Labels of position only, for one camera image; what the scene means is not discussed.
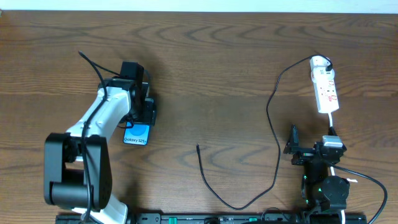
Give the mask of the blue Galaxy smartphone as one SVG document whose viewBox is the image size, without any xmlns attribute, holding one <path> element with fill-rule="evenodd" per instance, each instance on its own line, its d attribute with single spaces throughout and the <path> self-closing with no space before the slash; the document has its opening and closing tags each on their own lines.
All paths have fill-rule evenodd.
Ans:
<svg viewBox="0 0 398 224">
<path fill-rule="evenodd" d="M 124 131 L 123 143 L 139 146 L 147 145 L 150 126 L 146 124 L 132 124 L 127 122 Z"/>
</svg>

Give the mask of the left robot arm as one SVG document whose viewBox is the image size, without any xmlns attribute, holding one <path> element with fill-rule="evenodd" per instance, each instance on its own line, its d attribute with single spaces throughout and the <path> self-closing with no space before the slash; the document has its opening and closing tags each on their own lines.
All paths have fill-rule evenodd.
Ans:
<svg viewBox="0 0 398 224">
<path fill-rule="evenodd" d="M 145 146 L 155 124 L 145 69 L 123 62 L 113 78 L 101 79 L 97 97 L 65 133 L 51 133 L 44 144 L 44 199 L 71 210 L 56 223 L 135 223 L 136 215 L 112 193 L 108 143 L 117 127 L 124 142 Z"/>
</svg>

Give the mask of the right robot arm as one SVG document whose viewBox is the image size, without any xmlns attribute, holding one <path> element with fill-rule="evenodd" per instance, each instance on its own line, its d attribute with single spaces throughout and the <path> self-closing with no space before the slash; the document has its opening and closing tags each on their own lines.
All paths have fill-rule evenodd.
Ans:
<svg viewBox="0 0 398 224">
<path fill-rule="evenodd" d="M 291 125 L 284 153 L 291 154 L 291 163 L 303 166 L 301 194 L 308 208 L 302 213 L 305 223 L 346 223 L 346 200 L 350 183 L 335 174 L 332 165 L 339 163 L 346 147 L 330 127 L 313 147 L 299 145 L 298 129 Z"/>
</svg>

